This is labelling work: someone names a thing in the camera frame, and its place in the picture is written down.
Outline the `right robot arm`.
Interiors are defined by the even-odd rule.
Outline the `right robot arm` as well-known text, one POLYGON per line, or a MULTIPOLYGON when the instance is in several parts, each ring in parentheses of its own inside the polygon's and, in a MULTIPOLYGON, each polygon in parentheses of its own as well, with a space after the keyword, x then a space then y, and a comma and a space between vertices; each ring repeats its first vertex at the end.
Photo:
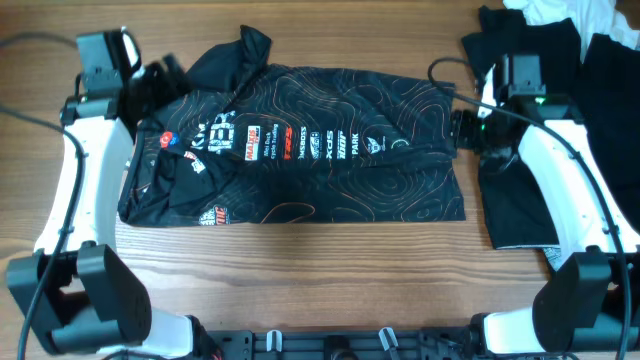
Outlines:
POLYGON ((547 250, 552 275, 522 309, 480 314, 470 356, 511 358, 639 347, 639 234, 592 155, 585 119, 552 94, 535 54, 506 54, 483 75, 477 111, 453 115, 458 148, 480 158, 492 240, 547 250))

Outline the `black cycling jersey orange lines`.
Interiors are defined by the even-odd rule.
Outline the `black cycling jersey orange lines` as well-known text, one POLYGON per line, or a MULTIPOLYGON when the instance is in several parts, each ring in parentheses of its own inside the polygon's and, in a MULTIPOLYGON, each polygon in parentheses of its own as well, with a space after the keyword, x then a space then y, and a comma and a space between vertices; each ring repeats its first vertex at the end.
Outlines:
POLYGON ((269 62, 238 40, 139 127, 118 204, 132 226, 461 221, 450 100, 430 82, 269 62))

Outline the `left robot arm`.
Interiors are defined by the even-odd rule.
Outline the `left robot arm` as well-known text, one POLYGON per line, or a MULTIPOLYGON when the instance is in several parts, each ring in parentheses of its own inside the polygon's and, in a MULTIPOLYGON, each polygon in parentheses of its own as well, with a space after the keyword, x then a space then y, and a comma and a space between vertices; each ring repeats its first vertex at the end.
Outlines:
POLYGON ((35 337, 50 355, 106 359, 219 359, 221 347, 192 316, 152 307, 143 283, 120 259, 116 208, 137 124, 188 84, 171 57, 144 66, 125 29, 71 41, 82 69, 56 130, 63 165, 48 221, 28 257, 7 268, 24 322, 17 355, 35 337))

